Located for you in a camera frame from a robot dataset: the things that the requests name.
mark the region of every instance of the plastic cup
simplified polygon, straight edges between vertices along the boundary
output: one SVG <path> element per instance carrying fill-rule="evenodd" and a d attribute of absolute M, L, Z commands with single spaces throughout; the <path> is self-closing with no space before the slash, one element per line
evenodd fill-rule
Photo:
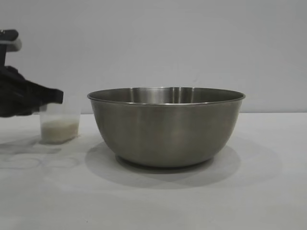
<path fill-rule="evenodd" d="M 40 109 L 41 143 L 62 144 L 78 136 L 80 121 L 78 95 L 64 91 L 63 104 L 48 104 Z"/>

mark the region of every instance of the gray wall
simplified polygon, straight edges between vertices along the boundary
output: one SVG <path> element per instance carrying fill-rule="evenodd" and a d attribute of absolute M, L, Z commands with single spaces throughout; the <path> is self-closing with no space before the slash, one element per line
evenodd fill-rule
<path fill-rule="evenodd" d="M 5 0 L 0 28 L 24 44 L 7 64 L 46 86 L 225 88 L 247 95 L 243 112 L 307 112 L 306 10 L 306 0 Z"/>

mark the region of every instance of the white table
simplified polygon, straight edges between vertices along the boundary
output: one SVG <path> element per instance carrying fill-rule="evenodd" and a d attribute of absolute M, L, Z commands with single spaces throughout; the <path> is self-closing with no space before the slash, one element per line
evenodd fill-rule
<path fill-rule="evenodd" d="M 93 115 L 80 134 L 0 119 L 1 230 L 307 229 L 307 114 L 241 114 L 213 161 L 167 174 L 117 162 Z"/>

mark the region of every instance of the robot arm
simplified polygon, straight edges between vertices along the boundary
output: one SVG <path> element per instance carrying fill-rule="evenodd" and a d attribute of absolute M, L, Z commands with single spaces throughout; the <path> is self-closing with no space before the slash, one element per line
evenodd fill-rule
<path fill-rule="evenodd" d="M 49 103 L 63 103 L 63 91 L 26 80 L 18 70 L 4 66 L 7 52 L 18 51 L 16 30 L 0 30 L 0 117 L 31 115 Z"/>

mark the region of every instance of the metal bowl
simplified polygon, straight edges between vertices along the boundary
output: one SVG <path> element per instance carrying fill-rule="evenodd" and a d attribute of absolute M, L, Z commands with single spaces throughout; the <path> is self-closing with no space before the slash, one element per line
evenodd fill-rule
<path fill-rule="evenodd" d="M 121 158 L 145 166 L 183 167 L 209 160 L 228 141 L 244 94 L 160 87 L 92 92 L 99 131 Z"/>

